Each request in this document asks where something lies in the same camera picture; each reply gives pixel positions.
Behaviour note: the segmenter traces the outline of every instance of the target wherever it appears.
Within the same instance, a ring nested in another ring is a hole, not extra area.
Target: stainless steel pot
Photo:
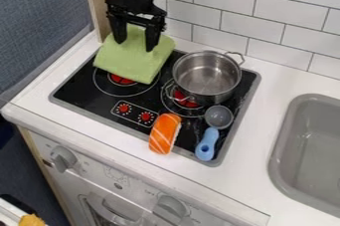
[[[242,79],[239,64],[229,55],[214,51],[190,53],[181,57],[172,69],[174,85],[186,96],[183,100],[173,98],[166,88],[167,96],[176,101],[189,100],[202,106],[220,104],[226,101]]]

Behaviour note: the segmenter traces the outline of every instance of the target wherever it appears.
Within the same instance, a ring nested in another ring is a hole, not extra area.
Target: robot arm
[[[106,0],[107,18],[113,37],[118,44],[127,38],[127,23],[145,27],[146,51],[158,45],[160,34],[165,30],[167,13],[153,4],[153,0]],[[151,19],[137,16],[151,15]]]

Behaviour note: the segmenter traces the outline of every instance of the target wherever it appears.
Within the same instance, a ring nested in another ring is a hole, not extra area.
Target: green sponge
[[[120,77],[149,85],[174,48],[175,42],[161,35],[158,46],[147,53],[144,31],[129,25],[127,39],[122,44],[117,44],[112,34],[107,36],[93,65]]]

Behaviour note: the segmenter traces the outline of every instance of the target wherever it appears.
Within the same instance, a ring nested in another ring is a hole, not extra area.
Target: pot handle
[[[226,52],[225,53],[225,55],[227,55],[227,56],[229,54],[231,54],[231,55],[238,55],[238,56],[241,57],[241,62],[239,63],[239,65],[242,65],[246,61],[245,56],[243,54],[241,54],[241,53],[238,53],[238,52]]]
[[[167,87],[164,88],[165,95],[166,95],[167,98],[169,98],[170,100],[174,100],[174,101],[176,101],[176,102],[185,102],[186,100],[188,100],[188,99],[190,98],[190,97],[186,97],[186,98],[184,98],[184,99],[177,99],[177,98],[171,96],[171,93],[170,93],[169,90],[170,90],[171,88],[175,87],[175,86],[176,86],[176,85],[175,85],[175,82],[173,81],[173,82],[171,82]]]

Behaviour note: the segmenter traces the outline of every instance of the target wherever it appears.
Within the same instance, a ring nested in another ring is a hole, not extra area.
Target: floor
[[[9,194],[38,212],[50,226],[70,226],[18,130],[0,146],[0,194]]]

